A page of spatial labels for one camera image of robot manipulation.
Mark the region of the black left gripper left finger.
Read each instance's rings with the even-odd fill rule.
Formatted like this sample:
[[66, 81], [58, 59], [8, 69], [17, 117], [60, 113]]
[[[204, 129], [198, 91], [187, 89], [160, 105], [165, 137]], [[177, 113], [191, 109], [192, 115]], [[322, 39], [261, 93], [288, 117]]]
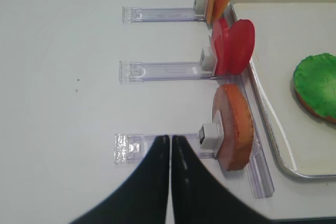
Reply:
[[169, 177], [170, 138], [157, 136], [128, 179], [72, 223], [165, 223]]

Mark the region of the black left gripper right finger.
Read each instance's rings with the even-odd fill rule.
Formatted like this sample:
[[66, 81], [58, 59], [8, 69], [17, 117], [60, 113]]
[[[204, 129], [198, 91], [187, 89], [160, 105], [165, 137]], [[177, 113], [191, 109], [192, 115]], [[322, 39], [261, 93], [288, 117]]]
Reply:
[[175, 223], [271, 223], [206, 169], [185, 136], [172, 137], [171, 190]]

